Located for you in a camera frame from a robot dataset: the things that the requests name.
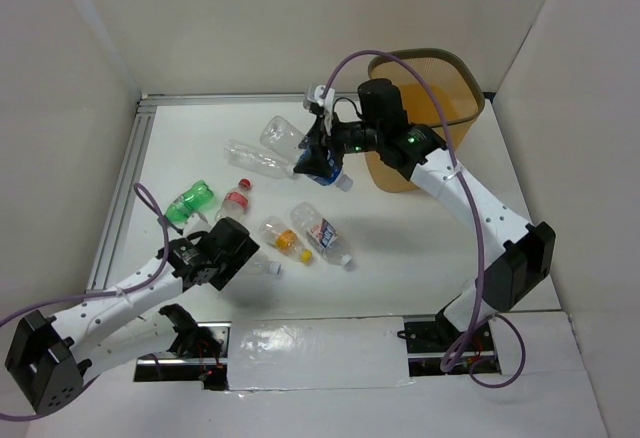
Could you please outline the clear bottle blue label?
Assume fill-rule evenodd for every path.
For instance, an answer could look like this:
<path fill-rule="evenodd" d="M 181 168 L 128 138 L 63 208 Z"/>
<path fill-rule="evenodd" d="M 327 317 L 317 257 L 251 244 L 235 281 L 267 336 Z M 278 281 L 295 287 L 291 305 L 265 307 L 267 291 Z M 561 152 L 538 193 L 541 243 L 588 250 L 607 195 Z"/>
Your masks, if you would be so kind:
<path fill-rule="evenodd" d="M 305 135 L 281 116 L 273 117 L 265 126 L 260 135 L 260 143 L 284 158 L 286 173 L 290 177 L 295 177 L 294 167 L 301 157 L 307 152 L 307 140 Z M 320 178 L 313 175 L 306 175 L 321 186 L 334 186 L 341 191 L 347 192 L 353 186 L 353 180 L 343 171 L 335 171 L 329 179 Z"/>

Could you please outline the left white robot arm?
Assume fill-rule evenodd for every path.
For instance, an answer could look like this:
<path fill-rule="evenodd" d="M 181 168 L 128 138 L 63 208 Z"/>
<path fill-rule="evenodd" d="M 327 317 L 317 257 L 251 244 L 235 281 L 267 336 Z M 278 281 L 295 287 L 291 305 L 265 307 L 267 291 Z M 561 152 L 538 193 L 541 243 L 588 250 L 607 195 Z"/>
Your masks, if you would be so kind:
<path fill-rule="evenodd" d="M 202 285 L 222 290 L 258 249 L 243 225 L 224 218 L 167 242 L 127 279 L 69 309 L 21 312 L 5 367 L 33 409 L 27 418 L 61 410 L 98 376 L 139 357 L 218 357 L 220 341 L 174 300 Z"/>

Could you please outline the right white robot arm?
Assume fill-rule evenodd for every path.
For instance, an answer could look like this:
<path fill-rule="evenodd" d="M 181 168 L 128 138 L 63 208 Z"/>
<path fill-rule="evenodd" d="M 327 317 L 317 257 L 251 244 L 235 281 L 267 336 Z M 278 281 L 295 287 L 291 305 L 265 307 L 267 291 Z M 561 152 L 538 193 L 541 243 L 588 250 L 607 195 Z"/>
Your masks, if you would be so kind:
<path fill-rule="evenodd" d="M 430 126 L 410 122 L 400 91 L 389 80 L 366 81 L 358 98 L 359 120 L 344 123 L 333 111 L 334 90 L 310 87 L 303 106 L 315 121 L 294 171 L 326 186 L 341 175 L 345 155 L 375 152 L 475 233 L 483 277 L 437 315 L 440 345 L 460 349 L 471 337 L 472 322 L 510 311 L 548 276 L 556 234 L 547 223 L 534 225 L 503 204 L 451 158 L 445 140 Z"/>

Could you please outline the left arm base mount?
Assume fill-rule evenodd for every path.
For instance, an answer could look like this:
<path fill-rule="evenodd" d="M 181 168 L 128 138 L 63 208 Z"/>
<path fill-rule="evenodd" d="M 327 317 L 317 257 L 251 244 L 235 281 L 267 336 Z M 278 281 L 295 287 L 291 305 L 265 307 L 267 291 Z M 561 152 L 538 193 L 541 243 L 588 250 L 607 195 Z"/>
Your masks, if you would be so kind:
<path fill-rule="evenodd" d="M 203 390 L 229 389 L 228 350 L 231 334 L 230 322 L 200 322 L 205 329 L 203 338 L 186 351 L 171 351 L 144 356 L 136 361 L 135 383 L 191 383 Z"/>

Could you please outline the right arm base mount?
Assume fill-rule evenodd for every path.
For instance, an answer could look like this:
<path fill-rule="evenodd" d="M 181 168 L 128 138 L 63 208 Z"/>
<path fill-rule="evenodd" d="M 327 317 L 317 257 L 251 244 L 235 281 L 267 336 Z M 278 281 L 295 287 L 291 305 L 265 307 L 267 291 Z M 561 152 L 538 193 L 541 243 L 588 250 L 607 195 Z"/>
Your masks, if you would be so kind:
<path fill-rule="evenodd" d="M 444 376 L 440 362 L 449 343 L 437 332 L 434 317 L 410 317 L 396 336 L 405 343 L 409 376 Z M 499 374 L 500 365 L 495 343 L 488 324 L 482 325 L 473 335 L 470 344 L 448 375 L 467 375 L 471 366 L 480 361 L 478 374 Z"/>

